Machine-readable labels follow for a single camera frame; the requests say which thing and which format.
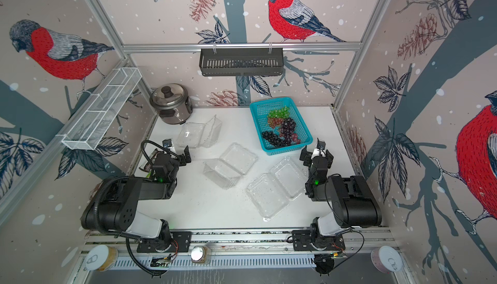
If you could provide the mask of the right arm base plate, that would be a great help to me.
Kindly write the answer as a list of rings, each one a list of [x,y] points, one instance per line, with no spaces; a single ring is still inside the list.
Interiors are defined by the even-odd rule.
[[[309,230],[293,230],[287,239],[296,252],[310,251],[345,251],[344,240],[341,236],[322,236]]]

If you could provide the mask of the teal plastic basket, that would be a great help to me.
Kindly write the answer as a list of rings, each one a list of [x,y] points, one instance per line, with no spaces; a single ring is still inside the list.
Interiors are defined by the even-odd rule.
[[[250,111],[267,155],[300,150],[313,141],[308,127],[290,98],[273,98],[254,102]]]

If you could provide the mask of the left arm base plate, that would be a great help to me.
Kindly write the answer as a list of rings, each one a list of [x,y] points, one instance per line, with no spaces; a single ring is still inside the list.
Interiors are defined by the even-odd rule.
[[[137,252],[141,254],[187,253],[192,240],[190,231],[170,231],[156,239],[141,239]]]

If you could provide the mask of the red grape bunch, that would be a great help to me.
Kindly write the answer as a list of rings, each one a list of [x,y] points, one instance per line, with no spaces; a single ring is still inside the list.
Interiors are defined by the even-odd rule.
[[[274,129],[276,127],[280,127],[284,123],[284,118],[271,118],[267,119],[267,124],[270,128]]]

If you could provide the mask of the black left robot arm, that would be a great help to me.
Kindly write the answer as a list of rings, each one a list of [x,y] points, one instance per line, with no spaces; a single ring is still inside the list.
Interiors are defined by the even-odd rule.
[[[166,220],[138,211],[138,202],[172,198],[180,167],[192,161],[189,147],[177,154],[144,140],[141,151],[151,167],[150,176],[104,179],[81,216],[82,228],[123,237],[127,241],[135,240],[139,253],[187,253],[192,233],[172,232]]]

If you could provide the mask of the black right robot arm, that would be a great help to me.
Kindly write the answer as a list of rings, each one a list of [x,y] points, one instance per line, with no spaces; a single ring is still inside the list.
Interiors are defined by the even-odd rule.
[[[313,151],[303,148],[300,161],[308,168],[305,194],[313,202],[324,202],[330,213],[313,219],[309,230],[295,243],[317,250],[338,249],[339,237],[355,227],[378,227],[382,213],[366,180],[361,175],[343,177],[328,171],[334,156],[326,143],[318,141]]]

